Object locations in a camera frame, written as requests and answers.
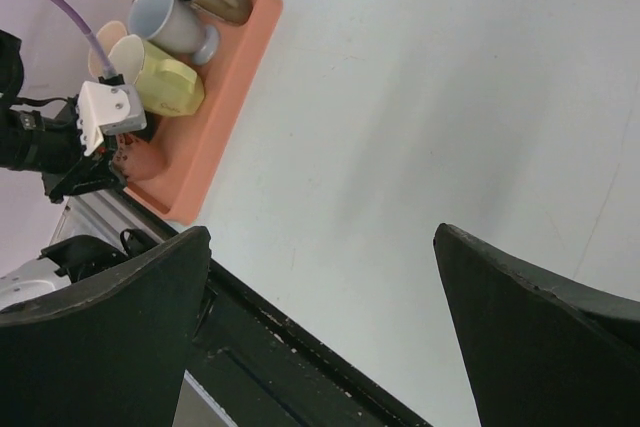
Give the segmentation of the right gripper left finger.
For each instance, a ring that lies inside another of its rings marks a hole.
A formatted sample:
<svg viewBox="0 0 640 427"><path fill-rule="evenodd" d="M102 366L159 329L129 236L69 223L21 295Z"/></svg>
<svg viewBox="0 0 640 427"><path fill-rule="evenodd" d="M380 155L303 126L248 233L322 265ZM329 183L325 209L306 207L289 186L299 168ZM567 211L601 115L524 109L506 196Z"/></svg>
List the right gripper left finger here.
<svg viewBox="0 0 640 427"><path fill-rule="evenodd" d="M4 426L170 426L210 262L192 227L1 313Z"/></svg>

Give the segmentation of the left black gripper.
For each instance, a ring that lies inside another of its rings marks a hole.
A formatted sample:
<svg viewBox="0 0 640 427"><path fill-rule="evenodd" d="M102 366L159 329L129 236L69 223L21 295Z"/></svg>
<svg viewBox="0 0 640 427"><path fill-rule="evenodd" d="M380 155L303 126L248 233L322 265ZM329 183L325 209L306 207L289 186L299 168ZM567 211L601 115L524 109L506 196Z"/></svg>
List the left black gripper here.
<svg viewBox="0 0 640 427"><path fill-rule="evenodd" d="M86 193L122 189L125 176L115 166L116 138L108 136L91 154L81 143L77 99L67 98L53 119L35 108L1 106L1 167L41 175L53 203Z"/></svg>

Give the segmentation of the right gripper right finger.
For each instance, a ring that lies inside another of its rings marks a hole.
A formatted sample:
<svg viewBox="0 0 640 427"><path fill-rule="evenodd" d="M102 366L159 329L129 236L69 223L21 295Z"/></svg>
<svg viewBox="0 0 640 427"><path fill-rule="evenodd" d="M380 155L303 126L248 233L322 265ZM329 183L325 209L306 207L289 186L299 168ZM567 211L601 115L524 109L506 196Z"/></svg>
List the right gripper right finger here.
<svg viewBox="0 0 640 427"><path fill-rule="evenodd" d="M638 425L638 302L450 224L433 245L482 425Z"/></svg>

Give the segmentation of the small salmon mug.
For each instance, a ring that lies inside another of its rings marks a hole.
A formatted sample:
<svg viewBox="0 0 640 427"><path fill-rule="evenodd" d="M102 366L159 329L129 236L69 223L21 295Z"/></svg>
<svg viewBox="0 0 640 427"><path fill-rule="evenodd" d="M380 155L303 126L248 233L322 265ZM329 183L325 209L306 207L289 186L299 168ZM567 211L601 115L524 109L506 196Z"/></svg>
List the small salmon mug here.
<svg viewBox="0 0 640 427"><path fill-rule="evenodd" d="M113 164L128 183L155 178L166 170L165 156L131 133L118 134Z"/></svg>

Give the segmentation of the large pink mug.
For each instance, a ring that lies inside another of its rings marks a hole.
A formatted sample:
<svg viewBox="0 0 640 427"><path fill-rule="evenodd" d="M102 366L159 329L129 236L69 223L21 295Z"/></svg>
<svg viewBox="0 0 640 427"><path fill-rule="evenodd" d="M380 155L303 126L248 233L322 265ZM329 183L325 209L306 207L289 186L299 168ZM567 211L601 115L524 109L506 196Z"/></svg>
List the large pink mug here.
<svg viewBox="0 0 640 427"><path fill-rule="evenodd" d="M104 52L106 54L109 54L113 46L121 38L127 35L128 31L123 22L118 20L111 20L99 29L96 37ZM93 48L90 48L88 53L88 71L94 79L98 79L103 72L100 58Z"/></svg>

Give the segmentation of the yellow mug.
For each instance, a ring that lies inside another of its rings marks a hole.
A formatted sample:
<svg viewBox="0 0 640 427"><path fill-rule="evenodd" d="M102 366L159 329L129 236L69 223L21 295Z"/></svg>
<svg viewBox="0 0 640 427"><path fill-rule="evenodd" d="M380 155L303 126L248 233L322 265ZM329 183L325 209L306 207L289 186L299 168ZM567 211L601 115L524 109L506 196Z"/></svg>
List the yellow mug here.
<svg viewBox="0 0 640 427"><path fill-rule="evenodd" d="M180 117L196 113L205 93L198 73L137 35L121 38L109 59L127 84L132 85L146 111Z"/></svg>

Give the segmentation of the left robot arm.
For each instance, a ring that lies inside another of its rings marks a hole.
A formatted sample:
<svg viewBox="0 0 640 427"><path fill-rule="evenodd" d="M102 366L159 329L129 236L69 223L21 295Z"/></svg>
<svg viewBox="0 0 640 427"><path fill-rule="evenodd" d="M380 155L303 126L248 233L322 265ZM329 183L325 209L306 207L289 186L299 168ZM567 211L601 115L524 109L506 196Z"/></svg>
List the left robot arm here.
<svg viewBox="0 0 640 427"><path fill-rule="evenodd" d="M53 203L105 188L123 186L116 170L117 137L97 130L90 138L89 118L80 97L32 99L20 95L24 83L22 41L1 33L1 167L41 175ZM88 259L96 242L62 241L1 278L1 308L65 288L102 269Z"/></svg>

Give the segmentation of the salmon plastic tray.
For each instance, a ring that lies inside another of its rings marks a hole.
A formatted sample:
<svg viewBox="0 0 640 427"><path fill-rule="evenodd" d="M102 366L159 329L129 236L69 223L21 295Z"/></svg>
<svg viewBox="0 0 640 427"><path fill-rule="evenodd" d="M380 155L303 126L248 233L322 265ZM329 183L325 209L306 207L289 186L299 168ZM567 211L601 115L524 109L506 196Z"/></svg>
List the salmon plastic tray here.
<svg viewBox="0 0 640 427"><path fill-rule="evenodd" d="M124 189L164 220L184 226L196 220L275 31L283 1L252 2L253 12L242 26L200 15L221 35L217 53L196 69L204 83L204 102L191 116L158 119L151 145L164 154L166 168Z"/></svg>

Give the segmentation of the aluminium front rail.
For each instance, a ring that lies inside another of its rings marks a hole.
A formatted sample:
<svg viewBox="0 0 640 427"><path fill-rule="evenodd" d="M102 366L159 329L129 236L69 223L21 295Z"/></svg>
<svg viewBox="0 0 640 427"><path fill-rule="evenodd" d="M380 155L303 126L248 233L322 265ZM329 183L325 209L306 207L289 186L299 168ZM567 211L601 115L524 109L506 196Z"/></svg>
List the aluminium front rail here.
<svg viewBox="0 0 640 427"><path fill-rule="evenodd" d="M139 254L174 237L177 231L122 192L70 197L50 244L78 235L97 237L127 255Z"/></svg>

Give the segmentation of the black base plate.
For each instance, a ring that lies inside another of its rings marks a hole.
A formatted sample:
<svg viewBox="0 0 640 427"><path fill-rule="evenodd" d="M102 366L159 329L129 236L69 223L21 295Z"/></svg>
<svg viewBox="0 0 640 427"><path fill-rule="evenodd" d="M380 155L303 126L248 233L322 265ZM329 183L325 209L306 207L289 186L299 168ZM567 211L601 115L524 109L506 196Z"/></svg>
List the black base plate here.
<svg viewBox="0 0 640 427"><path fill-rule="evenodd" d="M216 261L187 373L237 426L427 423Z"/></svg>

